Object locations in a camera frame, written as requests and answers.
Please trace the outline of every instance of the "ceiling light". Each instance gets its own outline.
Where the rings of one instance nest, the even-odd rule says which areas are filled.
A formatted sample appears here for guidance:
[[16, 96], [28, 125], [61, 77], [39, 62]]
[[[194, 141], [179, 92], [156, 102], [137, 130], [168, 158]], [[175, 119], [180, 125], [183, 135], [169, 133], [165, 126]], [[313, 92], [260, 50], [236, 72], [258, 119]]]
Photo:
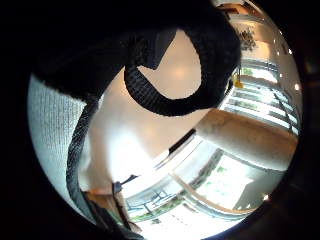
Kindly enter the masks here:
[[298, 83], [296, 83], [296, 84], [294, 85], [294, 89], [295, 89], [295, 90], [297, 90], [297, 91], [299, 91], [299, 90], [300, 90], [300, 86], [299, 86], [299, 84], [298, 84]]
[[269, 200], [269, 195], [265, 195], [264, 197], [263, 197], [263, 201], [268, 201]]

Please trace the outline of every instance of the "gray knit fabric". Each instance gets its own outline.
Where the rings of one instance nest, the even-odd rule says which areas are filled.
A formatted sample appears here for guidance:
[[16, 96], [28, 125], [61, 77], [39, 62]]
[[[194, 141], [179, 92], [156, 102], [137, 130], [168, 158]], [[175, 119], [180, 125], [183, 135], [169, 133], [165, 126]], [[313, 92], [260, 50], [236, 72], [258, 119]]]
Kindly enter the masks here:
[[66, 186], [68, 147], [85, 102], [61, 94], [31, 76], [28, 120], [33, 146], [49, 181], [63, 199], [83, 215]]

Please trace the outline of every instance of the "black nylon webbing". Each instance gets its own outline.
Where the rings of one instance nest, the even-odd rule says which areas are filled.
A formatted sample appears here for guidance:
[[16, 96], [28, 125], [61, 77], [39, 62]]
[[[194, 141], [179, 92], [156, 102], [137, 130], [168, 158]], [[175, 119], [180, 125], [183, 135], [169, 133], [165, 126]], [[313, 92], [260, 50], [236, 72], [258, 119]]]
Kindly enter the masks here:
[[200, 87], [187, 98], [163, 96], [138, 70], [145, 62], [147, 46], [143, 38], [131, 47], [124, 79], [131, 97], [142, 107], [164, 116], [181, 116], [198, 109], [217, 107], [222, 101], [228, 78], [238, 65], [240, 41], [226, 22], [222, 36], [210, 25], [182, 27], [195, 47], [201, 64]]

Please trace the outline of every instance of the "beige pillar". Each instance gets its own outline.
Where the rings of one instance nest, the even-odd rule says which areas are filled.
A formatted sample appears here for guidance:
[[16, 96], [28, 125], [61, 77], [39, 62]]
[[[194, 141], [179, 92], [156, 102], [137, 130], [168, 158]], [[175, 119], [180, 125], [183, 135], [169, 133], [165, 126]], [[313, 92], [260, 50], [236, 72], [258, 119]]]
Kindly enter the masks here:
[[197, 134], [222, 150], [266, 169], [285, 171], [297, 138], [266, 123], [212, 109], [196, 125]]

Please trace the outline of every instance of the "black strap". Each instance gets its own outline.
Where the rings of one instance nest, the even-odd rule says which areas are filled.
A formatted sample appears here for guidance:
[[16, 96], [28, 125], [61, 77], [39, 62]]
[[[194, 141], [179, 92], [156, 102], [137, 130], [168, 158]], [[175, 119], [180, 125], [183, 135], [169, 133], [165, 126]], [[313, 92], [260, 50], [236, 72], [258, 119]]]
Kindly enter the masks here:
[[210, 25], [182, 27], [182, 30], [190, 38], [201, 64], [200, 87], [189, 97], [169, 99], [163, 96], [138, 70], [147, 56], [143, 38], [130, 48], [125, 66], [124, 80], [131, 97], [147, 110], [164, 116], [182, 116], [198, 109], [217, 107], [241, 56], [240, 41], [227, 20], [223, 32]]

